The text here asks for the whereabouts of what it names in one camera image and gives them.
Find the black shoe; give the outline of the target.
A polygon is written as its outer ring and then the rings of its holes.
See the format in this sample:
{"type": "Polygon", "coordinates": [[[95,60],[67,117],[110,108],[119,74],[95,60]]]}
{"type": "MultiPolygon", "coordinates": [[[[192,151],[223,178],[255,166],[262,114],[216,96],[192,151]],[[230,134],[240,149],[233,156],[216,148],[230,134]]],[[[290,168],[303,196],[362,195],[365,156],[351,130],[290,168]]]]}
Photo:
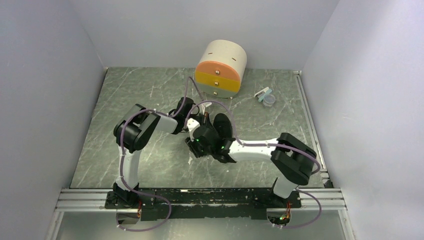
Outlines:
{"type": "Polygon", "coordinates": [[[224,113],[218,113],[213,119],[213,127],[219,137],[231,139],[233,137],[233,127],[230,119],[224,113]]]}

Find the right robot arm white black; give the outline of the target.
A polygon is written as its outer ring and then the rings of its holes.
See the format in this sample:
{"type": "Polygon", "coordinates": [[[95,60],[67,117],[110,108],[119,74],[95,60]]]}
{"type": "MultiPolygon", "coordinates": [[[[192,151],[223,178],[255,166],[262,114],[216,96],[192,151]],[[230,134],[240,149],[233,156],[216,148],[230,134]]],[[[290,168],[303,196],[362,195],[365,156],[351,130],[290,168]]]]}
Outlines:
{"type": "Polygon", "coordinates": [[[273,163],[281,175],[274,181],[270,202],[282,207],[299,186],[309,184],[316,163],[316,152],[290,133],[268,140],[236,140],[220,136],[212,126],[189,124],[187,146],[195,157],[211,156],[223,164],[244,161],[273,163]]]}

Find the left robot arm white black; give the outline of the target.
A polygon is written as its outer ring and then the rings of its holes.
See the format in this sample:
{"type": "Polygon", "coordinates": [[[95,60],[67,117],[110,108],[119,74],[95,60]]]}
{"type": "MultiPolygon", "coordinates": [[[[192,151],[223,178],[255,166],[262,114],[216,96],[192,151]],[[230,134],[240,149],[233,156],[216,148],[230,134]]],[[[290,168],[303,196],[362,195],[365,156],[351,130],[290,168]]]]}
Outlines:
{"type": "Polygon", "coordinates": [[[138,165],[142,149],[148,144],[153,133],[161,131],[177,135],[187,133],[186,117],[199,118],[205,113],[205,106],[196,106],[191,98],[182,97],[175,109],[168,113],[155,109],[148,110],[135,104],[116,124],[113,134],[118,145],[120,161],[118,177],[113,184],[106,206],[111,208],[132,208],[140,203],[138,165]]]}

